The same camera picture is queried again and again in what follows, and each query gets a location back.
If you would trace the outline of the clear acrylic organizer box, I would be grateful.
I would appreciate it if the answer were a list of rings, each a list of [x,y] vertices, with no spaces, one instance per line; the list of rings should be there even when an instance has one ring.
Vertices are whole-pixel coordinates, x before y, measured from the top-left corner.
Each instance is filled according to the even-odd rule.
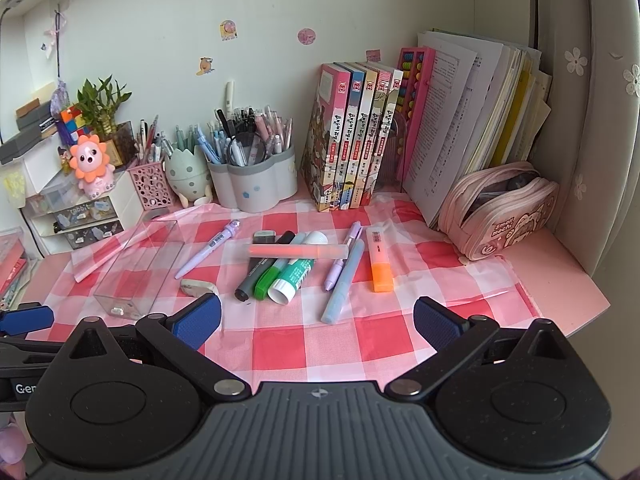
[[[140,223],[94,292],[106,314],[137,321],[152,311],[184,238],[177,220]]]

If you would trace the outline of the black grey marker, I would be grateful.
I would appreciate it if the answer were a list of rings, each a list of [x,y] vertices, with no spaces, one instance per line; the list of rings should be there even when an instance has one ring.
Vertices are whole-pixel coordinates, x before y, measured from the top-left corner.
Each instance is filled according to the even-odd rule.
[[[277,244],[286,245],[290,244],[294,240],[295,233],[292,231],[284,232],[277,240]],[[242,302],[250,299],[253,295],[254,288],[259,278],[264,274],[270,266],[277,261],[276,258],[261,258],[257,260],[257,263],[250,269],[247,276],[235,289],[234,296],[237,300]]]

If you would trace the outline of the orange highlighter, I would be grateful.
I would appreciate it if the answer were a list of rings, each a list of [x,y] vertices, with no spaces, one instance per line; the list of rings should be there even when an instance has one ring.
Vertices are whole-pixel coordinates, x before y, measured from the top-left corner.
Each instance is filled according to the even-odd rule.
[[[377,226],[367,229],[370,266],[373,290],[375,292],[391,292],[394,289],[394,276],[384,232]]]

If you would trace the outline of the green highlighter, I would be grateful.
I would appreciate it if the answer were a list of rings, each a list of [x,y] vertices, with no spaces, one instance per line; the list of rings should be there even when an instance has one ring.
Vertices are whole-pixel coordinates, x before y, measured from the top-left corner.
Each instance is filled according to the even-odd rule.
[[[274,280],[278,277],[279,273],[290,262],[291,259],[277,259],[275,263],[259,278],[254,288],[254,298],[257,300],[264,300],[268,298],[268,289]]]

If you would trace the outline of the pink highlighter pen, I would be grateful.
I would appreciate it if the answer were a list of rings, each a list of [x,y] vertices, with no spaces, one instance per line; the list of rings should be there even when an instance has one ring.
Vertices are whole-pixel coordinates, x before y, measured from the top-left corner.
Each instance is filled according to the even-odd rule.
[[[248,246],[250,258],[269,259],[345,259],[348,257],[347,245],[326,244],[251,244]]]

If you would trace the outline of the light blue highlighter pen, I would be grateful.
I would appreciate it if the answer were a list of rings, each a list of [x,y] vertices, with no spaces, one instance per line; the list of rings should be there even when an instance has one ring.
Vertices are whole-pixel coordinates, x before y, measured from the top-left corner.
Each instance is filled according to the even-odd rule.
[[[326,310],[322,314],[322,323],[335,324],[340,318],[365,247],[364,240],[356,240],[355,244],[352,245],[352,250],[326,304]]]

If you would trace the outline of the white purple novelty pen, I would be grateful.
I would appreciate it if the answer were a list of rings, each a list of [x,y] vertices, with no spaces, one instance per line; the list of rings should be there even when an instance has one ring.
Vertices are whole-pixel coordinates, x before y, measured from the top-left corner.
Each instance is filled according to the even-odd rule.
[[[241,226],[240,220],[230,221],[220,232],[213,236],[209,242],[197,252],[189,261],[187,261],[176,273],[175,279],[181,280],[199,266],[212,252],[222,246],[227,240],[231,240],[238,234]]]

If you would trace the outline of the purple mechanical pencil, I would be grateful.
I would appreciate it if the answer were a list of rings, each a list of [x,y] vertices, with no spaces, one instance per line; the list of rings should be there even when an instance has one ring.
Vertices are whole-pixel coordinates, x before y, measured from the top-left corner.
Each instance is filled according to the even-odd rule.
[[[362,230],[362,225],[359,221],[356,221],[349,228],[348,234],[344,239],[343,244],[349,249],[352,249],[352,245],[355,244],[356,240],[360,237],[360,233]],[[344,268],[346,262],[346,258],[336,259],[332,266],[330,267],[329,273],[326,276],[326,279],[323,283],[323,289],[326,292],[330,292],[334,289],[338,278],[340,277],[342,270]]]

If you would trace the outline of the green white glue stick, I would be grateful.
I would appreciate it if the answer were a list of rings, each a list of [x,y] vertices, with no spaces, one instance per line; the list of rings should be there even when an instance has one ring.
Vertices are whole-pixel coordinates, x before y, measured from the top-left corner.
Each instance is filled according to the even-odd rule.
[[[322,232],[312,231],[307,234],[302,242],[297,245],[296,259],[290,260],[269,287],[268,298],[276,304],[280,304],[280,306],[289,304],[294,299],[306,276],[314,267],[314,259],[299,258],[300,250],[308,245],[326,244],[328,244],[328,239]]]

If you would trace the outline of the dark grey case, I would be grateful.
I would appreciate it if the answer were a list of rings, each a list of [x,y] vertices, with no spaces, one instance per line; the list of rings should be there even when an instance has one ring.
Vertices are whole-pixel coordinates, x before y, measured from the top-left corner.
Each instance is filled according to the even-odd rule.
[[[276,239],[276,232],[273,230],[261,230],[253,234],[252,242],[254,245],[273,244]],[[250,258],[247,276],[249,278],[259,276],[265,271],[266,265],[271,263],[272,261],[269,258]]]

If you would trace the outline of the green egg pen holder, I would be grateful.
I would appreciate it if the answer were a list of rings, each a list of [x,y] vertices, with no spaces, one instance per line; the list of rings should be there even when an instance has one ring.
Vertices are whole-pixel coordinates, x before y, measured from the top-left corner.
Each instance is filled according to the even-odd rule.
[[[175,148],[165,158],[166,179],[183,208],[213,201],[213,182],[207,160],[199,146],[193,151]]]

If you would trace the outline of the black magnifying glass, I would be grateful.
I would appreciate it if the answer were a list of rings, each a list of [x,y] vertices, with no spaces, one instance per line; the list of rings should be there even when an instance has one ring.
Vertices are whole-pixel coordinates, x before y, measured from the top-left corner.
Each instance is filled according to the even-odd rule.
[[[237,167],[261,164],[268,158],[265,141],[258,133],[237,133],[227,148],[228,163]]]

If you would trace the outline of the pink spine comic book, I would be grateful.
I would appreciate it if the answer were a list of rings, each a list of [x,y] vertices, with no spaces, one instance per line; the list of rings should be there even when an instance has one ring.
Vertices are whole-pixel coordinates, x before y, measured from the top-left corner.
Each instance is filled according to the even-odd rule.
[[[300,166],[318,211],[332,204],[349,84],[349,70],[335,63],[321,65]]]

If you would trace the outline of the yellow spine comic book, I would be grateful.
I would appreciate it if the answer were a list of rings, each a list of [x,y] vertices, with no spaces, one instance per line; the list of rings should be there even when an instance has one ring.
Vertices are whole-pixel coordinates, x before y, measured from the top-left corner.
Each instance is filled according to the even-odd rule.
[[[378,73],[375,70],[367,68],[367,66],[364,66],[361,63],[352,63],[352,67],[357,70],[361,70],[364,73],[357,114],[354,146],[352,147],[352,154],[350,154],[349,157],[345,182],[345,184],[350,184],[352,186],[350,189],[349,207],[355,208],[354,199],[356,197],[358,166],[360,164],[364,144],[366,143],[369,116],[374,99],[376,82],[378,81]]]

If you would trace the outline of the blue spine comic book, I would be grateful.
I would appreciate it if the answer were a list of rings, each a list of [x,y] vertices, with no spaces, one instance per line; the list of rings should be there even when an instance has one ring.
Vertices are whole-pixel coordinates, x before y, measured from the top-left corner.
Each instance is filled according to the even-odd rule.
[[[364,81],[364,71],[355,65],[346,62],[337,62],[337,65],[349,72],[349,85],[347,93],[347,104],[344,117],[343,133],[341,137],[340,151],[336,166],[334,181],[334,193],[332,207],[341,208],[341,195],[344,191],[346,174],[349,163],[350,151],[357,125],[358,110],[362,95],[362,85]]]

